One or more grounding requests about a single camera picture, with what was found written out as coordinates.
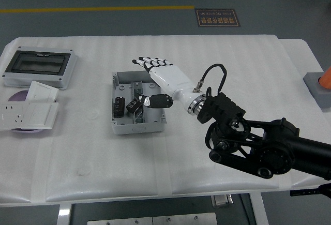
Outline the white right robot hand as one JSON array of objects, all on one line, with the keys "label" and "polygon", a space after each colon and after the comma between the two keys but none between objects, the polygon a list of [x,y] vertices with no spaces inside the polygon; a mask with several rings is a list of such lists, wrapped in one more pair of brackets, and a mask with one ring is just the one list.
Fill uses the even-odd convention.
[{"label": "white right robot hand", "polygon": [[181,102],[187,112],[191,104],[201,96],[193,92],[194,83],[166,59],[139,57],[132,62],[144,68],[163,92],[173,100]]}]

